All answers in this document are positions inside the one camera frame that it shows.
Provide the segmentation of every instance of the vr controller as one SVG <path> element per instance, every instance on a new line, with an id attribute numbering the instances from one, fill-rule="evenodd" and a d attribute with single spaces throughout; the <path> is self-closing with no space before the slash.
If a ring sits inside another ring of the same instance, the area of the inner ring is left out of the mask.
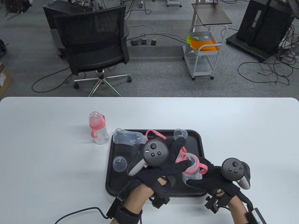
<path id="1" fill-rule="evenodd" d="M 250 168 L 247 163 L 236 158 L 228 158 L 222 163 L 221 172 L 225 179 L 236 181 L 242 189 L 250 188 Z"/>
<path id="2" fill-rule="evenodd" d="M 164 142 L 153 139 L 144 144 L 140 152 L 137 152 L 129 164 L 127 174 L 134 176 L 143 167 L 162 165 L 168 157 L 168 148 Z"/>

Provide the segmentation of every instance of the black tray rim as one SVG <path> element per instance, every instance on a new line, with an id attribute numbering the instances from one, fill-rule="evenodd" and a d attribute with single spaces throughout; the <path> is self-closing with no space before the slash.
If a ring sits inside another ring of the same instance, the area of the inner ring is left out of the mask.
<path id="1" fill-rule="evenodd" d="M 138 131 L 138 132 L 147 132 L 148 130 L 146 129 L 124 129 L 125 131 Z M 174 131 L 172 129 L 159 129 L 159 130 L 156 130 L 157 132 L 160 132 L 160 131 Z M 205 157 L 204 155 L 204 150 L 203 150 L 203 146 L 202 146 L 202 138 L 200 136 L 200 134 L 198 134 L 197 131 L 194 131 L 194 130 L 190 130 L 190 129 L 187 129 L 186 130 L 187 132 L 194 132 L 198 137 L 199 137 L 199 142 L 200 142 L 200 152 L 202 154 L 202 157 Z M 113 137 L 111 138 L 111 142 L 110 142 L 110 149 L 109 149 L 109 158 L 108 158 L 108 166 L 107 166 L 107 174 L 106 174 L 106 181 L 105 181 L 105 188 L 106 188 L 106 191 L 108 192 L 108 194 L 112 197 L 116 197 L 117 195 L 114 195 L 114 193 L 111 192 L 111 190 L 108 188 L 108 173 L 110 172 L 110 166 L 111 166 L 111 162 L 112 162 L 112 150 L 111 150 L 111 146 L 112 146 L 112 143 L 113 143 Z M 203 194 L 190 194 L 188 195 L 187 197 L 203 197 L 205 196 L 207 193 L 203 193 Z M 186 197 L 186 195 L 184 194 L 178 194 L 178 195 L 170 195 L 169 197 Z"/>

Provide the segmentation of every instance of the backpack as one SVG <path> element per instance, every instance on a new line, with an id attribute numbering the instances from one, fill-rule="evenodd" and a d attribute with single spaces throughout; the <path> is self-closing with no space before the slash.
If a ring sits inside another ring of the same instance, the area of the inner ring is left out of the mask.
<path id="1" fill-rule="evenodd" d="M 6 46 L 4 42 L 0 39 L 0 57 L 6 53 Z"/>
<path id="2" fill-rule="evenodd" d="M 29 0 L 5 0 L 5 6 L 9 13 L 24 13 L 32 5 Z"/>

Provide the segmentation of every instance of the chair base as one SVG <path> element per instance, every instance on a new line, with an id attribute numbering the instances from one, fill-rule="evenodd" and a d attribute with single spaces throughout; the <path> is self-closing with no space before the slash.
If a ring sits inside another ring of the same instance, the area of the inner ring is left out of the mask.
<path id="1" fill-rule="evenodd" d="M 106 79 L 114 79 L 114 78 L 122 78 L 122 77 L 128 77 L 128 82 L 132 82 L 132 78 L 130 77 L 130 74 L 127 75 L 119 75 L 119 76 L 110 76 L 110 77 L 104 77 L 104 72 L 105 70 L 103 69 L 103 71 L 99 72 L 96 71 L 96 73 L 99 75 L 98 78 L 91 78 L 91 79 L 78 79 L 75 80 L 75 84 L 74 84 L 74 88 L 79 88 L 77 82 L 88 82 L 88 81 L 97 81 L 97 84 L 94 86 L 94 88 L 92 89 L 92 91 L 90 92 L 88 97 L 91 97 L 95 91 L 97 90 L 97 88 L 99 87 L 100 84 L 105 84 L 107 87 L 109 87 L 109 89 L 111 89 L 117 96 L 121 97 L 121 95 L 106 81 Z"/>

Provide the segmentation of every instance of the chrome chair leg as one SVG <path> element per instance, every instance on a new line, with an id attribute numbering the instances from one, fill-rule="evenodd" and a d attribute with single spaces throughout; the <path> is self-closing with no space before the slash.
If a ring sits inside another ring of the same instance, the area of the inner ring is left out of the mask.
<path id="1" fill-rule="evenodd" d="M 105 77 L 105 79 L 113 79 L 113 78 L 128 77 L 128 76 L 130 76 L 130 74 L 120 75 L 120 76 L 110 76 L 110 77 Z"/>
<path id="2" fill-rule="evenodd" d="M 116 95 L 118 95 L 119 97 L 121 97 L 121 95 L 105 80 L 103 79 L 103 82 L 106 84 L 106 86 L 108 86 Z"/>
<path id="3" fill-rule="evenodd" d="M 99 81 L 97 82 L 95 87 L 92 89 L 92 91 L 90 92 L 88 97 L 91 97 L 94 94 L 94 92 L 97 90 L 97 88 L 99 87 L 99 85 L 101 84 L 102 81 L 103 81 L 103 79 L 99 79 Z"/>
<path id="4" fill-rule="evenodd" d="M 87 82 L 87 81 L 94 81 L 94 80 L 99 80 L 99 78 L 77 79 L 77 80 L 74 80 L 74 82 Z"/>

